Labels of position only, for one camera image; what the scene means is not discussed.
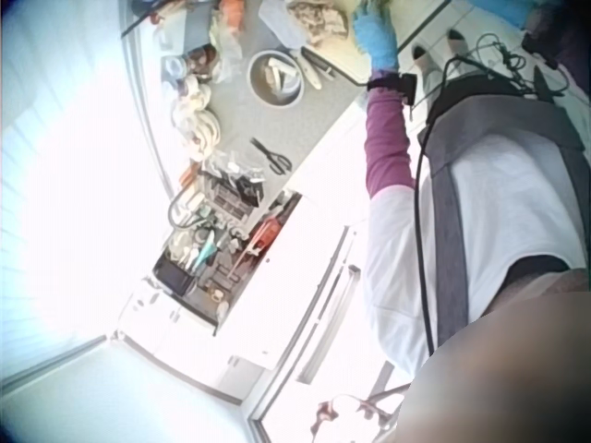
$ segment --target scissors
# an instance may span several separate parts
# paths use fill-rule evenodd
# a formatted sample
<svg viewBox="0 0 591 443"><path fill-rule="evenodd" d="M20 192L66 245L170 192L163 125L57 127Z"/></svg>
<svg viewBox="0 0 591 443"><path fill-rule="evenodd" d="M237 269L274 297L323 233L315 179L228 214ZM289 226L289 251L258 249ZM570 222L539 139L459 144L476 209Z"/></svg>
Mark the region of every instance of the scissors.
<svg viewBox="0 0 591 443"><path fill-rule="evenodd" d="M255 138L251 138L250 143L252 143L260 152L265 154L265 157L269 160L269 167L274 173L277 175L286 175L287 173L292 172L293 165L287 157L276 152L271 152Z"/></svg>

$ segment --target wrist strap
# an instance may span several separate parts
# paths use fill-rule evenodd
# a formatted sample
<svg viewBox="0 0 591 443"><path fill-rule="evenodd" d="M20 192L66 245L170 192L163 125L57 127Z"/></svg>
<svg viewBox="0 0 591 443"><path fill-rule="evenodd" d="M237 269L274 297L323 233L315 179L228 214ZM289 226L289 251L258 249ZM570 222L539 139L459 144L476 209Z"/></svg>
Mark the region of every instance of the wrist strap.
<svg viewBox="0 0 591 443"><path fill-rule="evenodd" d="M405 98L405 104L408 106L415 105L416 97L416 75L392 73L386 77L375 78L368 83L368 90L375 88L386 88L388 90L396 90L400 92Z"/></svg>

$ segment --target hand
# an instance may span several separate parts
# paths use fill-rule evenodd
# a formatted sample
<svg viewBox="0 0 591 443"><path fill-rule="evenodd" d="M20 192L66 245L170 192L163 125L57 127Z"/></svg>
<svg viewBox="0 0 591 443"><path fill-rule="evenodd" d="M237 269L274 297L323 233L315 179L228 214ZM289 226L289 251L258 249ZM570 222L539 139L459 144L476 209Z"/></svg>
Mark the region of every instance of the hand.
<svg viewBox="0 0 591 443"><path fill-rule="evenodd" d="M359 47L371 56L374 69L398 69L398 41L383 0L362 0L353 13L353 30Z"/></svg>

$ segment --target white cloth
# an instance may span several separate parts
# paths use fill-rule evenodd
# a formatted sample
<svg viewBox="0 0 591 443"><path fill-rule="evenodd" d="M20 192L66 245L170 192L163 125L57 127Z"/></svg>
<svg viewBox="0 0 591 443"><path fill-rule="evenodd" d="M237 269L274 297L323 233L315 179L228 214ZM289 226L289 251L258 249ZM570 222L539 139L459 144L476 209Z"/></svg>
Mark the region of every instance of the white cloth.
<svg viewBox="0 0 591 443"><path fill-rule="evenodd" d="M480 318L519 258L550 255L585 266L584 232L558 147L537 135L488 135L452 166L461 206L469 321ZM420 189L428 306L437 339L435 232L428 177ZM369 321L396 368L428 358L416 261L414 190L382 189L370 203L365 295Z"/></svg>

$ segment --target metal bowl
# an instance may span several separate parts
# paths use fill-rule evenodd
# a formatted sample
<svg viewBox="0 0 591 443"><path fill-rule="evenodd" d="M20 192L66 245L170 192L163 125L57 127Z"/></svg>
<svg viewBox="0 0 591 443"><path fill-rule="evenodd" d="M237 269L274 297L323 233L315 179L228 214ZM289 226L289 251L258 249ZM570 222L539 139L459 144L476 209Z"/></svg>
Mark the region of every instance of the metal bowl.
<svg viewBox="0 0 591 443"><path fill-rule="evenodd" d="M270 58L276 58L293 67L299 78L298 85L289 85L287 92L276 92L266 80L265 67ZM262 51L250 59L247 72L247 82L252 93L263 103L272 108L290 108L298 104L304 95L304 75L297 63L279 51Z"/></svg>

